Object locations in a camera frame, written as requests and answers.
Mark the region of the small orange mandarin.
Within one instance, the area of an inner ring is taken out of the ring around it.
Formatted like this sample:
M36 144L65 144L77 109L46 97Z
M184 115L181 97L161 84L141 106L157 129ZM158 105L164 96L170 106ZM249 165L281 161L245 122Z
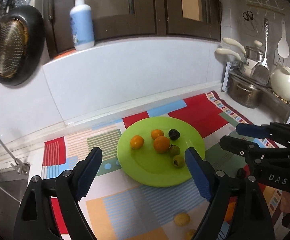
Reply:
M152 140L156 140L158 137L164 136L164 132L160 129L154 129L151 132Z

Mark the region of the white ceramic pot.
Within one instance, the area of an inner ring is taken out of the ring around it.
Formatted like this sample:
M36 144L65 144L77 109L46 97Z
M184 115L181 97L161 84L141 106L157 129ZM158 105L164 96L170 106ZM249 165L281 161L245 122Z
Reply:
M273 91L285 101L290 101L290 68L277 64L270 77Z

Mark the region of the steel stock pot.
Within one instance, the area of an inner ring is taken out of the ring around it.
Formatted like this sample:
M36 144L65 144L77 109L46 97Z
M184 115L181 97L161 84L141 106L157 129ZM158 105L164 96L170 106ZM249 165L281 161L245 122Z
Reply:
M230 77L227 92L234 101L247 108L257 108L261 103L262 91L237 76Z

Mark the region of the green fruit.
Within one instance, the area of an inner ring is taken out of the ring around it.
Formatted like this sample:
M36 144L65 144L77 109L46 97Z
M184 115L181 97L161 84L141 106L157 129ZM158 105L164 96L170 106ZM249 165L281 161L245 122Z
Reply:
M181 152L180 148L177 145L171 145L169 148L169 154L173 157L179 155Z
M172 160L173 165L176 168L182 168L185 166L185 160L182 155L175 155Z

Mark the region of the dark plum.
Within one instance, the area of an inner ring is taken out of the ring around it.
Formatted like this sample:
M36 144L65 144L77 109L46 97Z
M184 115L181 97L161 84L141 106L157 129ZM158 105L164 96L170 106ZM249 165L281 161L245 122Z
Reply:
M177 129L171 129L168 132L168 136L170 137L170 140L175 141L180 138L180 132Z

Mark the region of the colourful patchwork cloth mat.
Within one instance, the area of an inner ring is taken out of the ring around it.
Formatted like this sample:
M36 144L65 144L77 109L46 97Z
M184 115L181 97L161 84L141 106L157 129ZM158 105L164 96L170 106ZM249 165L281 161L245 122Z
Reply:
M38 175L56 178L94 148L102 163L79 206L97 239L189 239L208 207L174 154L193 147L216 170L234 176L243 158L221 149L240 123L278 120L263 98L246 108L225 93L205 92L47 141Z

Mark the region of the large orange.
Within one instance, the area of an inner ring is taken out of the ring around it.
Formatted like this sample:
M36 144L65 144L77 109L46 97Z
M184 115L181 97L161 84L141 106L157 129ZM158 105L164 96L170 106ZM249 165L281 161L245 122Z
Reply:
M225 222L228 222L230 220L232 220L233 218L233 213L234 213L234 209L235 209L235 205L236 205L236 197L231 197L229 200L229 204L227 207L227 211L225 214Z

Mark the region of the white rice paddle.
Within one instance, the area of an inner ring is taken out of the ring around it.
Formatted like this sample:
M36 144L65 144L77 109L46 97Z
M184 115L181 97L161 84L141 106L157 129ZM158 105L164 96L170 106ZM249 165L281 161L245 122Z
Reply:
M281 20L281 39L278 42L277 51L282 58L287 59L289 57L290 49L286 39L286 23L284 20Z

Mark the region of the white handled saucepan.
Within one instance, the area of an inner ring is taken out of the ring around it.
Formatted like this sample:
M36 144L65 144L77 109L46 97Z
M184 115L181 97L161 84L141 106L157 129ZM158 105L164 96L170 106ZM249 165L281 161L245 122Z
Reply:
M228 45L237 47L240 52L237 53L227 48L217 48L215 52L220 55L233 56L237 61L240 62L239 70L241 74L247 77L251 77L254 66L256 66L258 63L261 63L265 56L265 52L260 49L262 47L262 43L255 40L255 46L244 47L237 40L229 37L224 37L222 40Z

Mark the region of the small orange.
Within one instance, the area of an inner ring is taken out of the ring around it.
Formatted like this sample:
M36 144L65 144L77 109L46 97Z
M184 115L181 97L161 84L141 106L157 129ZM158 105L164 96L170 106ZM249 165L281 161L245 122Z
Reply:
M140 135L135 135L130 140L130 147L133 150L139 150L144 144L144 139Z

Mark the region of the black frying pan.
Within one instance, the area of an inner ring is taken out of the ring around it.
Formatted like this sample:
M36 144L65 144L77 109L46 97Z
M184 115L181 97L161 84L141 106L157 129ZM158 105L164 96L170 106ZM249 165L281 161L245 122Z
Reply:
M0 20L0 83L17 86L36 70L45 42L44 20L37 8L13 8L8 0L6 15Z

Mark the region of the tan round fruit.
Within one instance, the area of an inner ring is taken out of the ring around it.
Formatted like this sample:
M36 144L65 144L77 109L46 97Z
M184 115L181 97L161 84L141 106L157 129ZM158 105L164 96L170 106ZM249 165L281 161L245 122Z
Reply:
M184 212L178 213L174 217L174 223L179 227L187 226L190 223L190 215Z
M190 229L185 233L185 240L192 240L192 238L194 237L196 233L196 230L194 229Z

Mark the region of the thin gooseneck faucet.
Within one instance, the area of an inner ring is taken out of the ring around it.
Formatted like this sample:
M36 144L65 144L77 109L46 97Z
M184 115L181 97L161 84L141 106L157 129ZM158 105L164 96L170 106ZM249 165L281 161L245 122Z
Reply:
M29 170L30 170L29 163L24 163L19 158L15 157L7 148L7 146L2 142L1 139L0 139L0 145L8 153L8 155L14 160L14 163L10 163L11 167L14 168L14 170L16 170L18 174L28 175Z

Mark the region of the orange with stem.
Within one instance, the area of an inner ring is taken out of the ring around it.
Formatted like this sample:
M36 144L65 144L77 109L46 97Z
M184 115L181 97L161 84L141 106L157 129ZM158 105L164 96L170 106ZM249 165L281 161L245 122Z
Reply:
M170 148L170 139L165 136L157 137L153 141L153 148L158 153L164 153Z

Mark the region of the green fruit front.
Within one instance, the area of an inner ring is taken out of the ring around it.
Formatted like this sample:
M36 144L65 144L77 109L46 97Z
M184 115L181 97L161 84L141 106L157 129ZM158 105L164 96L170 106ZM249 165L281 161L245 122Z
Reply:
M182 155L175 155L172 160L173 165L176 168L182 168L185 166L185 160Z

